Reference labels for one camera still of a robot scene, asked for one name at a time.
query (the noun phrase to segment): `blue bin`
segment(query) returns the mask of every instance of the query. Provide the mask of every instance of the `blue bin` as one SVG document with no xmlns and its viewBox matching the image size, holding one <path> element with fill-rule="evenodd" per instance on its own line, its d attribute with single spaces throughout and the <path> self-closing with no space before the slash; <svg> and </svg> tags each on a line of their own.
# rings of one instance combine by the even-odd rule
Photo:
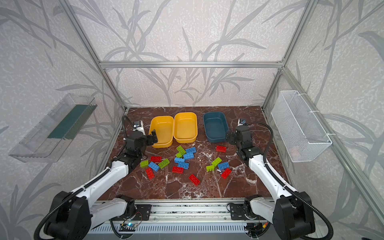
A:
<svg viewBox="0 0 384 240">
<path fill-rule="evenodd" d="M 203 116 L 205 134 L 209 142 L 225 142 L 228 123 L 222 112 L 209 112 Z"/>
</svg>

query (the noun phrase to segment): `white wire mesh basket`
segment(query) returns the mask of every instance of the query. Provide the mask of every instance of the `white wire mesh basket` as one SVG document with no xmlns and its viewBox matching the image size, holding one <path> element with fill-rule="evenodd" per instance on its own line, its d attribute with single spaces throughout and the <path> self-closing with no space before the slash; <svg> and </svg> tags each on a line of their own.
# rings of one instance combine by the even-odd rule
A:
<svg viewBox="0 0 384 240">
<path fill-rule="evenodd" d="M 280 91 L 271 114 L 292 162 L 313 161 L 332 144 L 298 91 Z"/>
</svg>

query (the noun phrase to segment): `blue toy brick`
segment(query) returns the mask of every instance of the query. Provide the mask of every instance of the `blue toy brick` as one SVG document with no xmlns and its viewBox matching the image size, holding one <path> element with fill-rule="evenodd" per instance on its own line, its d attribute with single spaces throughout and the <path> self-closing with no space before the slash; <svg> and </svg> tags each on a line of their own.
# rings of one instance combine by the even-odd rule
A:
<svg viewBox="0 0 384 240">
<path fill-rule="evenodd" d="M 218 164 L 217 166 L 218 166 L 218 168 L 219 168 L 220 171 L 223 171 L 223 170 L 229 168 L 229 164 L 228 164 L 228 162 L 220 163 L 220 164 Z"/>
<path fill-rule="evenodd" d="M 191 147 L 191 148 L 187 148 L 186 150 L 185 150 L 187 153 L 195 153 L 196 152 L 196 148 L 195 147 Z"/>
<path fill-rule="evenodd" d="M 149 166 L 150 168 L 152 168 L 153 171 L 155 171 L 155 172 L 157 172 L 157 171 L 160 169 L 160 167 L 157 166 L 157 165 L 156 165 L 155 163 L 153 163 L 153 162 L 150 162 L 148 166 Z"/>
<path fill-rule="evenodd" d="M 175 163 L 184 162 L 184 158 L 175 157 Z"/>
<path fill-rule="evenodd" d="M 194 156 L 193 153 L 191 153 L 191 152 L 184 154 L 184 159 L 185 159 L 185 160 L 189 160 L 189 159 L 192 159 L 192 158 L 194 158 L 194 157 L 195 157 L 195 156 Z"/>
<path fill-rule="evenodd" d="M 186 163 L 186 162 L 179 162 L 179 164 L 177 165 L 178 167 L 182 167 L 184 169 L 188 169 L 189 167 L 189 163 Z"/>
</svg>

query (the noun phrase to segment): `brown marble tabletop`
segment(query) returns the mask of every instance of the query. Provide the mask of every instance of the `brown marble tabletop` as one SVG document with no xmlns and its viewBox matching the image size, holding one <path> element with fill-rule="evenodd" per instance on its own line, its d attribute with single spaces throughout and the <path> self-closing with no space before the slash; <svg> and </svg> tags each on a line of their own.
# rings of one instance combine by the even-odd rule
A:
<svg viewBox="0 0 384 240">
<path fill-rule="evenodd" d="M 156 116 L 169 115 L 174 117 L 180 112 L 194 112 L 197 115 L 198 135 L 193 143 L 180 144 L 173 139 L 172 146 L 168 148 L 147 147 L 146 155 L 161 156 L 164 160 L 168 158 L 170 164 L 164 169 L 154 172 L 155 178 L 149 180 L 145 169 L 138 166 L 132 173 L 115 183 L 107 190 L 99 200 L 111 200 L 115 196 L 123 194 L 134 199 L 190 199 L 190 198 L 218 198 L 218 197 L 247 197 L 259 194 L 262 197 L 270 197 L 270 193 L 257 177 L 236 155 L 236 146 L 227 142 L 210 143 L 207 140 L 204 130 L 203 114 L 207 112 L 220 111 L 225 114 L 229 130 L 233 131 L 237 126 L 239 118 L 247 119 L 247 122 L 265 122 L 262 110 L 259 106 L 249 107 L 169 107 L 169 108 L 131 108 L 128 117 L 131 121 L 142 120 L 144 130 L 148 134 L 152 118 Z M 257 124 L 250 125 L 253 144 L 264 151 L 270 138 L 268 129 Z M 124 145 L 123 134 L 120 132 L 115 146 L 112 150 L 112 159 Z M 189 169 L 182 174 L 173 173 L 172 167 L 177 166 L 174 162 L 178 153 L 176 147 L 181 145 L 184 149 L 196 147 L 195 158 L 187 160 Z M 216 146 L 227 147 L 227 152 L 217 152 Z M 228 162 L 231 174 L 223 179 L 216 167 L 213 172 L 206 172 L 206 166 L 217 157 L 222 162 Z M 271 165 L 286 180 L 283 166 L 277 154 L 276 147 L 272 144 L 267 156 Z M 200 184 L 195 186 L 188 177 L 194 174 Z"/>
</svg>

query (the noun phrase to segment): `red toy brick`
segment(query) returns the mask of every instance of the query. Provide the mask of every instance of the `red toy brick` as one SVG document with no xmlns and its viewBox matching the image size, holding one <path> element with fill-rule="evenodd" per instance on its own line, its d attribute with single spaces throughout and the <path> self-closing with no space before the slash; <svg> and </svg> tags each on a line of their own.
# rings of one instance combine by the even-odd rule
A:
<svg viewBox="0 0 384 240">
<path fill-rule="evenodd" d="M 222 174 L 221 177 L 227 179 L 228 175 L 232 172 L 231 169 L 227 168 Z"/>
<path fill-rule="evenodd" d="M 227 152 L 227 148 L 223 146 L 217 146 L 216 151 L 218 152 Z"/>
<path fill-rule="evenodd" d="M 151 180 L 152 178 L 155 177 L 155 175 L 153 174 L 152 172 L 152 168 L 147 168 L 147 170 L 145 170 L 147 172 L 147 176 L 148 176 L 148 179 Z"/>
<path fill-rule="evenodd" d="M 152 156 L 151 162 L 159 163 L 159 162 L 161 162 L 161 157 L 160 156 Z"/>
<path fill-rule="evenodd" d="M 174 172 L 174 173 L 183 173 L 183 171 L 184 171 L 184 168 L 182 168 L 182 167 L 173 167 L 172 168 L 172 172 Z"/>
<path fill-rule="evenodd" d="M 193 184 L 195 184 L 196 186 L 200 183 L 200 180 L 198 180 L 197 177 L 195 177 L 195 175 L 193 174 L 189 176 L 189 180 L 191 180 L 191 182 L 193 182 Z"/>
</svg>

